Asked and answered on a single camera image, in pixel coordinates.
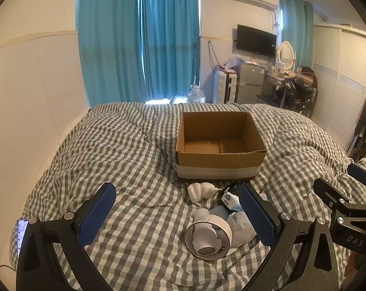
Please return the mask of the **white hair dryer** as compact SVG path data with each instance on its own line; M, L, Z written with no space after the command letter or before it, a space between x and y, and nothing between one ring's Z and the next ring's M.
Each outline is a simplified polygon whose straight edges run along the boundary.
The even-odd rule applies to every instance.
M223 218L199 208L193 214L193 222L186 229L184 240L196 258L216 261L230 251L232 230Z

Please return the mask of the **white socks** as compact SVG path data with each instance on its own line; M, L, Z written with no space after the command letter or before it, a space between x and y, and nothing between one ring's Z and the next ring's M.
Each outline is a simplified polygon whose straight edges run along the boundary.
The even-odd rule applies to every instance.
M203 199L212 198L221 190L221 188L217 188L216 186L208 182L192 183L187 188L189 198L191 202L196 206L200 206Z

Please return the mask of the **white cloth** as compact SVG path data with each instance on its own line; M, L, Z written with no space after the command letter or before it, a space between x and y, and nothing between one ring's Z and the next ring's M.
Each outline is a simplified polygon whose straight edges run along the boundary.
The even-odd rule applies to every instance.
M249 218L243 211L231 213L228 216L227 223L232 230L232 248L239 248L249 243L257 235Z

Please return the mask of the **black pouch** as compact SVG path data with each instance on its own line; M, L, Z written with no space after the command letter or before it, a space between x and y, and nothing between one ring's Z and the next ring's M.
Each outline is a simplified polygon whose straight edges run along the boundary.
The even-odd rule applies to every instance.
M239 195L239 189L246 184L245 181L234 181L223 189L223 192L229 192L234 195Z

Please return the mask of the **smartphone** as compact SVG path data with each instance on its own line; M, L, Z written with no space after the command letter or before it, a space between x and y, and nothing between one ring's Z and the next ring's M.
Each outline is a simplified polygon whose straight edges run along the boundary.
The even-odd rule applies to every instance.
M29 224L29 220L27 219L21 219L18 221L18 226L17 226L17 255L20 255L20 251L21 251L21 247L22 247L22 242L24 240L24 235L26 232L26 228Z

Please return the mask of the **dressing desk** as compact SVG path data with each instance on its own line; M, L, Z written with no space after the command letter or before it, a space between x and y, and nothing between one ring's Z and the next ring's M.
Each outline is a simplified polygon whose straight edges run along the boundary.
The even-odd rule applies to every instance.
M261 92L257 95L257 98L263 96L271 96L278 88L287 90L285 79L278 78L271 74L265 74L261 87Z

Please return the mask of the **white louvered wardrobe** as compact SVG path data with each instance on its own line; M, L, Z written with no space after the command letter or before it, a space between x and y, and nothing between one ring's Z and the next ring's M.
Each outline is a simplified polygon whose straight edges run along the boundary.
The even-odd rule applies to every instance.
M316 24L312 69L318 83L312 121L348 151L366 99L366 32Z

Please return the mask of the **silver mini fridge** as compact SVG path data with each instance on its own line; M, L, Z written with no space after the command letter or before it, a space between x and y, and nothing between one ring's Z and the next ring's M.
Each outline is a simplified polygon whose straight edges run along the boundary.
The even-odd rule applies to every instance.
M237 67L236 103L253 104L262 93L264 70L257 65L239 64Z

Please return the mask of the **oval white mirror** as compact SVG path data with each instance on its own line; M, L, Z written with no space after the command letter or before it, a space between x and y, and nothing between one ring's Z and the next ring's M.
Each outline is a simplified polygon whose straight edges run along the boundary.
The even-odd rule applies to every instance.
M296 52L289 41L283 41L277 49L276 64L284 70L294 70L296 64Z

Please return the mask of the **white suitcase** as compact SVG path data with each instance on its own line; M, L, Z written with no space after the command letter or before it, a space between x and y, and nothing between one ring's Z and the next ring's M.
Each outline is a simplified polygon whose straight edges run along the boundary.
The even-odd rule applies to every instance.
M218 70L214 73L213 96L214 104L232 104L236 100L237 74Z

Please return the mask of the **large water bottle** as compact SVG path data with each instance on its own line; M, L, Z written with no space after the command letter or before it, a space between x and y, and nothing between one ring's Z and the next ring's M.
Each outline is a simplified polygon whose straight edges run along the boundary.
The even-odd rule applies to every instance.
M206 103L206 96L199 85L191 85L187 95L188 103Z

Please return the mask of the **blue curtain right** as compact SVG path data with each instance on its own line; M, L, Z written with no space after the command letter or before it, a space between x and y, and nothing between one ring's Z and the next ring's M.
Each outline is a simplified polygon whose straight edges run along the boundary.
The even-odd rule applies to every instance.
M304 0L280 0L282 41L296 53L296 67L312 67L314 47L314 9Z

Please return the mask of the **blue curtain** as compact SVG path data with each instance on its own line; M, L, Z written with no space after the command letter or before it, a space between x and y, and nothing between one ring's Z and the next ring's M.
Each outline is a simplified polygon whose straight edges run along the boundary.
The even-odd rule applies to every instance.
M186 95L200 75L199 0L76 0L90 106Z
M304 0L280 0L282 41L296 53L296 67L312 67L314 47L314 9Z

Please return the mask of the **blue curtain left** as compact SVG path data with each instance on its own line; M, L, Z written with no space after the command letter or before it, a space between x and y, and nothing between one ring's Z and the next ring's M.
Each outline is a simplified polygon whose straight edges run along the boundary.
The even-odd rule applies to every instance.
M200 75L199 0L76 0L90 106L186 95Z

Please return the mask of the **black wall television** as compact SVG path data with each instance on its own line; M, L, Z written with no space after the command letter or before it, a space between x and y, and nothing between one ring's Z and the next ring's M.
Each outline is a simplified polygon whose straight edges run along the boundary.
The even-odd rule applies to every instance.
M274 58L277 36L249 26L237 25L236 49Z

